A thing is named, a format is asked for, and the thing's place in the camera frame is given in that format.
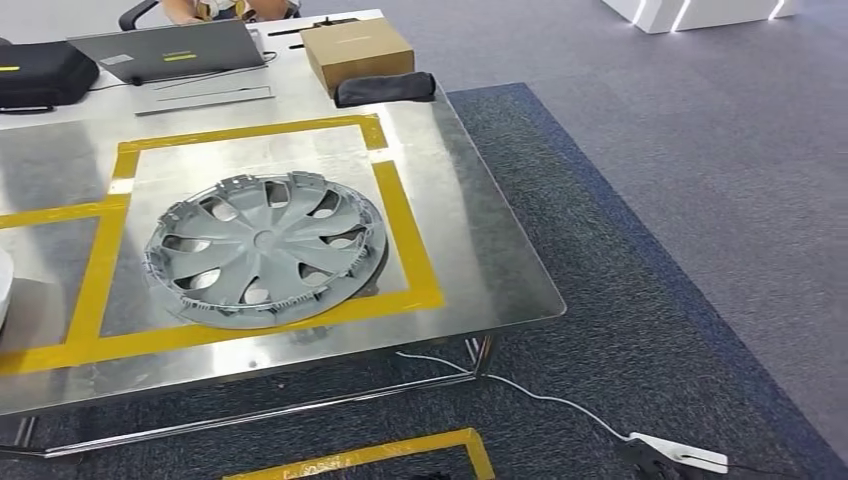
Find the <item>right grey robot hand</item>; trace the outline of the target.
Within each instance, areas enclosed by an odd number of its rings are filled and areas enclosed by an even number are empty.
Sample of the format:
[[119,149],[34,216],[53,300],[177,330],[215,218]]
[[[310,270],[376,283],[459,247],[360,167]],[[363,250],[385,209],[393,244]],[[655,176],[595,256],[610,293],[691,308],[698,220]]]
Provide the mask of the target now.
[[644,480],[683,480],[690,475],[675,466],[675,462],[642,440],[634,439],[619,446],[619,453],[631,464],[638,479]]

